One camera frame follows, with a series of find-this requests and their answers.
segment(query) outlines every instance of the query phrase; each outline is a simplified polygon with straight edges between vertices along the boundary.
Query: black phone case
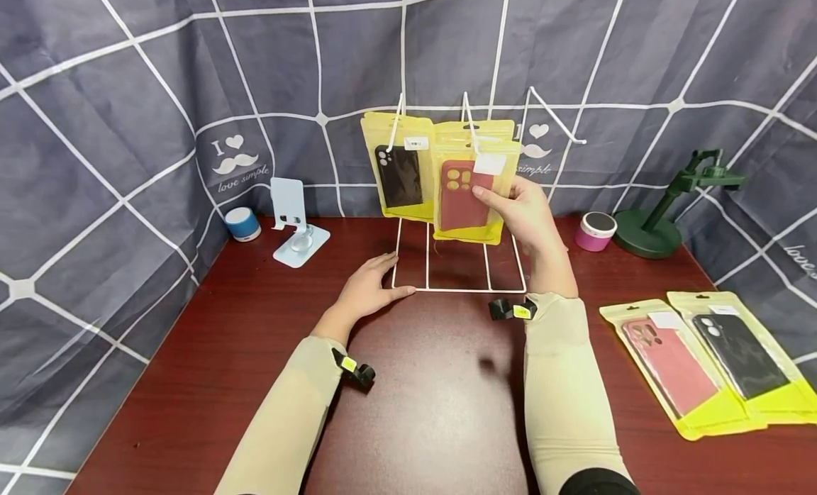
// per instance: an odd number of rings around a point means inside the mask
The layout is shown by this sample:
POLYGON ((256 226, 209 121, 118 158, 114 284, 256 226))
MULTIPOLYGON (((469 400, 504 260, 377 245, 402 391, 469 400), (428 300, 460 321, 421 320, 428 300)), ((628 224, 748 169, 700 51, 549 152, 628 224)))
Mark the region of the black phone case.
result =
POLYGON ((789 383, 789 378, 740 317, 699 314, 692 318, 692 323, 726 368, 733 386, 744 399, 757 398, 789 383), (714 323, 717 333, 704 323, 705 318, 714 323))
POLYGON ((392 146, 391 151, 387 152, 387 148, 380 145, 374 151, 386 207, 423 204, 417 151, 392 146))

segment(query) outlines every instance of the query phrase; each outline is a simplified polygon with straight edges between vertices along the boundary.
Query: red-brown tabletop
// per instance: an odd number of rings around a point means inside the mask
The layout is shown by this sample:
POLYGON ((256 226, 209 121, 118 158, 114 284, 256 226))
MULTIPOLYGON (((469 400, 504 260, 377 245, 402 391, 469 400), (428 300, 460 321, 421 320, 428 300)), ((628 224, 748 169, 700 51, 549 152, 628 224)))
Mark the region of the red-brown tabletop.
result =
MULTIPOLYGON (((227 244, 70 495, 213 493, 298 341, 360 263, 396 245, 394 281, 430 291, 354 330, 350 354, 376 369, 377 382, 368 394, 346 384, 338 392, 304 493, 538 493, 522 429, 522 325, 492 322, 486 306, 522 292, 525 255, 509 236, 483 247, 435 242, 416 222, 315 222, 332 238, 301 269, 272 259, 291 232, 269 230, 270 221, 256 241, 227 244)), ((599 316, 600 306, 711 290, 689 253, 644 260, 612 244, 585 252, 572 240, 577 219, 558 222, 623 456, 643 493, 812 494, 815 426, 683 440, 599 316)))

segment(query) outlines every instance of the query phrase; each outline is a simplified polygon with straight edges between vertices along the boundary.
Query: hand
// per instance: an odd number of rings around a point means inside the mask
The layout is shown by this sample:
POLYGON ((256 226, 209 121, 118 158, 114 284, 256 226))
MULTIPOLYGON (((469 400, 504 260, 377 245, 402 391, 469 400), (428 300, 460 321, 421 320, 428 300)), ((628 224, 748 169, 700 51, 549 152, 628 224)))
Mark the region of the hand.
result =
POLYGON ((548 199, 538 184, 514 177, 510 199, 482 187, 474 187, 473 192, 477 199, 501 215, 528 254, 543 253, 553 247, 565 248, 550 213, 548 199))
POLYGON ((346 281, 338 301, 323 313, 311 335, 337 340, 345 348, 358 319, 417 291, 413 286, 383 289, 383 276, 396 264, 397 252, 378 255, 362 264, 346 281))
POLYGON ((383 276, 396 264, 397 252, 378 255, 362 264, 346 281, 338 302, 333 307, 357 321, 380 311, 393 301, 412 295, 417 291, 413 286, 383 289, 383 276))
POLYGON ((528 291, 544 294, 555 292, 565 298, 579 296, 579 287, 567 248, 561 241, 557 225, 542 188, 522 177, 514 177, 511 198, 482 187, 473 188, 477 199, 496 210, 506 225, 530 255, 531 271, 528 291))

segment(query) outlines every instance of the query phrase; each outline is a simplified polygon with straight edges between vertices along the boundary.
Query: black clip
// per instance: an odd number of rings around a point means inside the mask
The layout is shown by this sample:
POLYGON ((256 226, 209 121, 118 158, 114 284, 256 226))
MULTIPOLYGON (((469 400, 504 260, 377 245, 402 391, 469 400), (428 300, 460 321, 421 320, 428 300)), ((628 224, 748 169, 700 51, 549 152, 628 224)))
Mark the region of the black clip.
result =
POLYGON ((488 303, 488 309, 491 313, 491 319, 499 321, 500 319, 522 318, 533 319, 536 316, 536 304, 525 299, 519 305, 511 305, 507 298, 500 298, 488 303))
POLYGON ((332 355, 335 357, 335 364, 343 371, 344 375, 353 378, 359 388, 363 391, 369 391, 372 388, 375 372, 371 366, 366 364, 359 366, 358 362, 340 353, 335 348, 332 349, 332 355))

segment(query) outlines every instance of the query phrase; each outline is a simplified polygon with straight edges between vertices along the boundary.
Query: plastic packaging bag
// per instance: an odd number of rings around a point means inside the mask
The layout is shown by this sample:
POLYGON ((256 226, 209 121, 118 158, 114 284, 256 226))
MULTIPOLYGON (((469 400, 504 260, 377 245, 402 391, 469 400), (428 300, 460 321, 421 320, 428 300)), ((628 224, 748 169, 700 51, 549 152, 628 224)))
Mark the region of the plastic packaging bag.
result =
POLYGON ((434 125, 431 120, 369 112, 360 119, 360 126, 383 216, 433 221, 435 189, 430 147, 434 125))
MULTIPOLYGON (((474 121, 477 139, 482 141, 512 141, 515 123, 512 119, 474 121)), ((467 121, 450 121, 434 125, 435 142, 467 142, 471 140, 471 125, 467 121)))
POLYGON ((763 429, 681 317, 660 300, 599 309, 687 440, 763 429))
POLYGON ((768 424, 817 423, 817 394, 735 293, 668 292, 748 411, 768 424))
POLYGON ((507 197, 511 193, 521 145, 507 140, 484 140, 479 156, 488 157, 491 167, 480 173, 480 161, 472 139, 435 142, 432 150, 435 188, 434 238, 462 242, 499 244, 502 219, 474 197, 479 185, 507 197))

